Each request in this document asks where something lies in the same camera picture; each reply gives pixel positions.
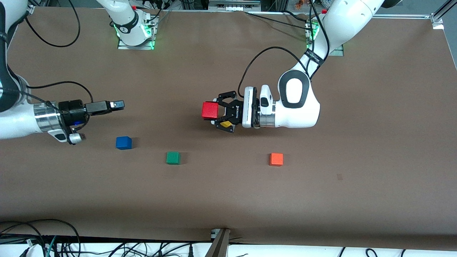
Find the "red wooden block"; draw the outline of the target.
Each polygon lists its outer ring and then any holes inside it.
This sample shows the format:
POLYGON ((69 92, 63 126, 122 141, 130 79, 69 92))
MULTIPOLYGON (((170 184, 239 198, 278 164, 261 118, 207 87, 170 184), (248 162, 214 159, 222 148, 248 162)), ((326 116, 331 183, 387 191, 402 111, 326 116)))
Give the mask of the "red wooden block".
POLYGON ((204 120, 214 120, 218 118, 219 104, 215 101, 205 101, 201 108, 201 117, 204 120))

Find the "aluminium profile bar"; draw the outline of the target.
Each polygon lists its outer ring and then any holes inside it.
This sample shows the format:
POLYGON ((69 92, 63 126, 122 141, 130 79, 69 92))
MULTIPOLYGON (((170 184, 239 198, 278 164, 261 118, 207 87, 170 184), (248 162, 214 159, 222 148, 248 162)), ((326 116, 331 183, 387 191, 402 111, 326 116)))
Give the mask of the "aluminium profile bar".
POLYGON ((230 229, 212 229, 212 244, 205 257, 227 257, 230 242, 230 229))

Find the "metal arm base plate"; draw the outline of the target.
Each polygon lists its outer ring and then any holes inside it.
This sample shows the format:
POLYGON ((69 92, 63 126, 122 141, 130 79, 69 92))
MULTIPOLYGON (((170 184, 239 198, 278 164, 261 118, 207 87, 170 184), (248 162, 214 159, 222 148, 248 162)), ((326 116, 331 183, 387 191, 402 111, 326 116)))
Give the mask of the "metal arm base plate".
MULTIPOLYGON (((320 32, 320 25, 318 24, 318 21, 317 20, 308 20, 308 23, 305 24, 305 28, 311 28, 312 31, 307 31, 305 33, 306 35, 306 47, 309 48, 309 47, 312 47, 314 45, 314 42, 315 42, 315 38, 316 36, 318 35, 318 33, 320 32)), ((337 47, 335 50, 333 50, 332 52, 329 53, 329 56, 340 56, 340 57, 343 57, 344 56, 344 47, 341 45, 339 47, 337 47)))
POLYGON ((137 25, 136 28, 139 31, 133 33, 132 36, 128 36, 128 42, 133 42, 136 45, 128 45, 122 40, 119 31, 116 31, 119 42, 117 44, 118 49, 131 49, 131 50, 154 50, 156 34, 158 30, 159 17, 150 17, 150 14, 145 14, 141 22, 141 25, 137 25))

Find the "aluminium frame rail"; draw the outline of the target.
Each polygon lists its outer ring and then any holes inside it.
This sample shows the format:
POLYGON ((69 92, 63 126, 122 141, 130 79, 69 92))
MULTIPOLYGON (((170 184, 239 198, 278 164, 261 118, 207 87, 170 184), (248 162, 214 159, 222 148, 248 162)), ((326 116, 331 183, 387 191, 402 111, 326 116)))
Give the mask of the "aluminium frame rail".
POLYGON ((375 14, 373 18, 377 19, 426 19, 430 20, 431 15, 421 14, 375 14))

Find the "white power strip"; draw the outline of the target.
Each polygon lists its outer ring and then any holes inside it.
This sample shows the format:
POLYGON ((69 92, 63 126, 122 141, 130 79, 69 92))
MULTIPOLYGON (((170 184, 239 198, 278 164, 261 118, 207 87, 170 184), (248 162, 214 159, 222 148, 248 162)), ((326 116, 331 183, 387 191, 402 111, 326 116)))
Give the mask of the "white power strip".
POLYGON ((211 11, 261 11, 261 0, 209 0, 211 11))

